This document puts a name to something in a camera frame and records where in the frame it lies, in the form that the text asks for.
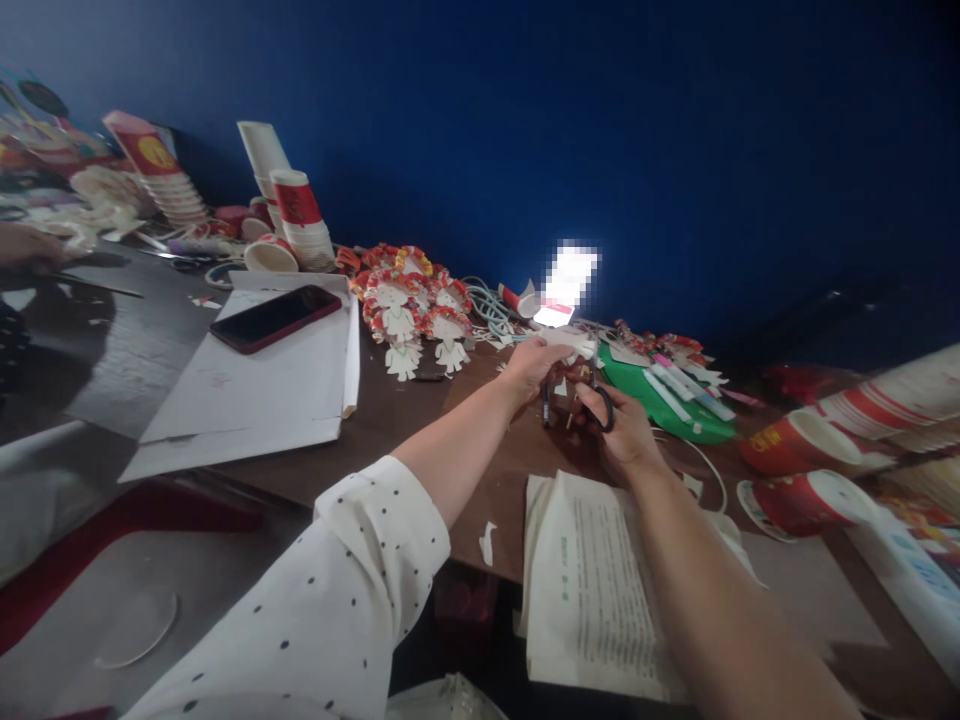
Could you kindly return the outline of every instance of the phone screen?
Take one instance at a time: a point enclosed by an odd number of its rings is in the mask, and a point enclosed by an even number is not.
[[[320,313],[323,310],[329,309],[333,312],[340,305],[340,298],[336,295],[315,285],[307,285],[224,320],[218,320],[210,327],[228,344],[246,347],[311,316],[322,317]]]

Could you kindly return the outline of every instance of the green plate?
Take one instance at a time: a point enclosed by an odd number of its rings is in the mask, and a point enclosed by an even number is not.
[[[671,435],[700,445],[717,445],[733,437],[732,422],[724,422],[696,402],[684,402],[674,396],[693,417],[690,425],[682,422],[647,382],[643,376],[643,368],[614,360],[610,356],[610,346],[607,343],[600,346],[600,359],[604,362],[603,372],[610,384],[643,403],[647,417]]]

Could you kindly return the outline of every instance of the smartphone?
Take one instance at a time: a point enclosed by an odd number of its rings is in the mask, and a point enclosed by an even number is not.
[[[340,309],[340,298],[304,285],[210,326],[210,334],[242,355],[252,355]]]

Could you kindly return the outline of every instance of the polka dot shirt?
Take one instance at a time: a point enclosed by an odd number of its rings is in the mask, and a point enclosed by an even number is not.
[[[30,337],[23,317],[4,302],[0,302],[0,411],[14,390]]]
[[[393,649],[450,539],[387,456],[321,495],[314,522],[124,717],[382,718]]]

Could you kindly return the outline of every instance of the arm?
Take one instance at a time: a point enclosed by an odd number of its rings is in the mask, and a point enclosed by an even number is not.
[[[859,718],[823,661],[677,482],[640,403],[604,387],[616,417],[604,449],[636,497],[664,631],[700,711],[717,720]],[[596,392],[578,385],[577,397],[605,417]]]
[[[125,717],[383,717],[447,527],[513,413],[573,352],[523,343],[497,380],[317,498],[315,521]]]
[[[496,380],[391,453],[417,476],[448,528],[473,495],[510,419],[552,379],[554,364],[574,352],[539,337],[521,343]]]

